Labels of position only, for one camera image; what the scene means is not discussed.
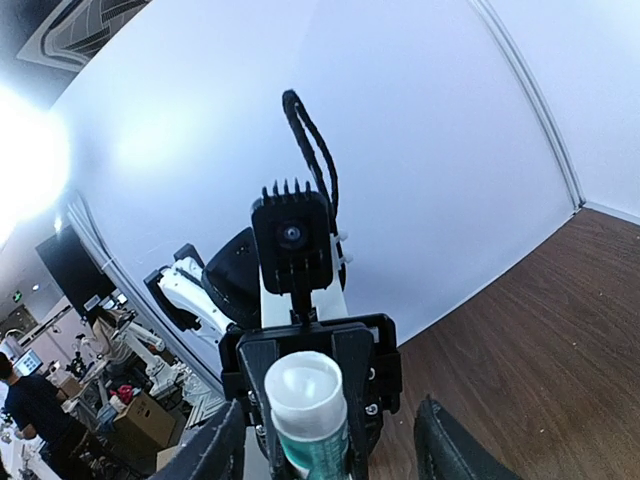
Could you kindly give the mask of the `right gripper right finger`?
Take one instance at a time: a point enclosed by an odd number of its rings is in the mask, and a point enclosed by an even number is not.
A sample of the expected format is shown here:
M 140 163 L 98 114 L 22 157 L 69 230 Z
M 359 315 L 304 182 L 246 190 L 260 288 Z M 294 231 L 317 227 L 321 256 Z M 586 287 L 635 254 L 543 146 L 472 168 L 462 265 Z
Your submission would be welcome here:
M 520 479 L 431 396 L 416 411 L 414 444 L 419 479 Z

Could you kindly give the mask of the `cardboard box in background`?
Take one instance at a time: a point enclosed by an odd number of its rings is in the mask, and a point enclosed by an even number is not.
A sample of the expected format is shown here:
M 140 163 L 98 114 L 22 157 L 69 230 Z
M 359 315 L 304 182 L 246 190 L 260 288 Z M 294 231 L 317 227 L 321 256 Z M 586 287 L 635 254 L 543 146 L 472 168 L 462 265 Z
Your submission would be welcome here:
M 115 436 L 137 451 L 160 451 L 169 446 L 176 420 L 152 397 L 133 397 L 114 421 Z

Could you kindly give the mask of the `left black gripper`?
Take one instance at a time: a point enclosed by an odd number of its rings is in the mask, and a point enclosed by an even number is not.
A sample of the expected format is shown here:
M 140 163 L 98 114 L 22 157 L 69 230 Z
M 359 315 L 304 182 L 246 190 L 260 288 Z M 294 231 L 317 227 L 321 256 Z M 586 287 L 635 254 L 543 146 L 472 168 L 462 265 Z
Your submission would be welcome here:
M 384 425 L 382 413 L 395 413 L 400 406 L 401 360 L 394 321 L 385 314 L 369 314 L 224 335 L 224 394 L 241 403 L 248 424 L 262 425 L 272 479 L 285 478 L 285 456 L 271 418 L 266 373 L 276 360 L 299 351 L 320 352 L 339 365 L 348 409 L 347 468 L 352 479 L 369 479 L 369 460 Z

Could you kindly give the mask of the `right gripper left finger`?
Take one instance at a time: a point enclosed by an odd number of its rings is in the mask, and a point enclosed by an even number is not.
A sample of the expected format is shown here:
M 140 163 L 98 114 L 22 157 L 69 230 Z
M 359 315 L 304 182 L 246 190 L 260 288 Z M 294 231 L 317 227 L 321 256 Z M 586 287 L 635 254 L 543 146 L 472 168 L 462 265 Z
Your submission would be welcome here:
M 172 459 L 156 480 L 241 480 L 245 460 L 245 422 L 237 400 L 225 402 Z

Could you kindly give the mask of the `seated person in background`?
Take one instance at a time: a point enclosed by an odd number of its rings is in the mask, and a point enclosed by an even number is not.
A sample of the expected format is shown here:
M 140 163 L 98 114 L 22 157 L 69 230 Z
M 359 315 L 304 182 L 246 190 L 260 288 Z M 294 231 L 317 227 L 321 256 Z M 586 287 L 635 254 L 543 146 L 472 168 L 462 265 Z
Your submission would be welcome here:
M 108 361 L 106 370 L 113 375 L 124 372 L 133 351 L 120 337 L 114 335 L 118 329 L 117 321 L 124 310 L 105 309 L 95 306 L 87 312 L 86 319 L 100 345 L 99 354 Z

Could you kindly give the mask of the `green white glue stick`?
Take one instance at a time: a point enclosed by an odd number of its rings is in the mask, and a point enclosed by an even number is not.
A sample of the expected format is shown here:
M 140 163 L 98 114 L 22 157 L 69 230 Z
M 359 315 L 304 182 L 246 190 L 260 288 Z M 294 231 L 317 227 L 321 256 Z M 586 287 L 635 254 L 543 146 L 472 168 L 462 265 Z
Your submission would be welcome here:
M 275 361 L 265 378 L 284 454 L 302 479 L 348 479 L 347 402 L 339 365 L 302 351 Z

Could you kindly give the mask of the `person in dark shirt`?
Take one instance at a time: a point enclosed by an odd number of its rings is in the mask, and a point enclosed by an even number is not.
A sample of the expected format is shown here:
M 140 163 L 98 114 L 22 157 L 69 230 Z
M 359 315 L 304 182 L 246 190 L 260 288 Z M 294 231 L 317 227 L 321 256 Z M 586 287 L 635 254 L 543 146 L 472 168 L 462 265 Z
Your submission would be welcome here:
M 73 455 L 83 436 L 83 426 L 61 404 L 59 389 L 39 374 L 20 376 L 1 353 L 1 380 L 8 385 L 4 403 L 24 439 L 39 436 L 49 452 L 49 466 L 61 479 L 90 479 L 87 466 Z

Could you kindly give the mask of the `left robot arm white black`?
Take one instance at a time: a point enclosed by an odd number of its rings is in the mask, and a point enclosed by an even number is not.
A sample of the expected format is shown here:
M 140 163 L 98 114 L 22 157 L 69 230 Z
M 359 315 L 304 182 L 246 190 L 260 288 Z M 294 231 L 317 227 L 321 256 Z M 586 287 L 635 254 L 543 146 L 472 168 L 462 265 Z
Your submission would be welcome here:
M 252 229 L 203 262 L 184 246 L 147 283 L 171 316 L 220 328 L 221 410 L 159 471 L 162 479 L 239 479 L 254 429 L 273 479 L 365 479 L 385 412 L 400 405 L 394 321 L 351 316 L 339 240 L 314 247 L 319 265 L 284 270 L 266 287 L 265 247 Z

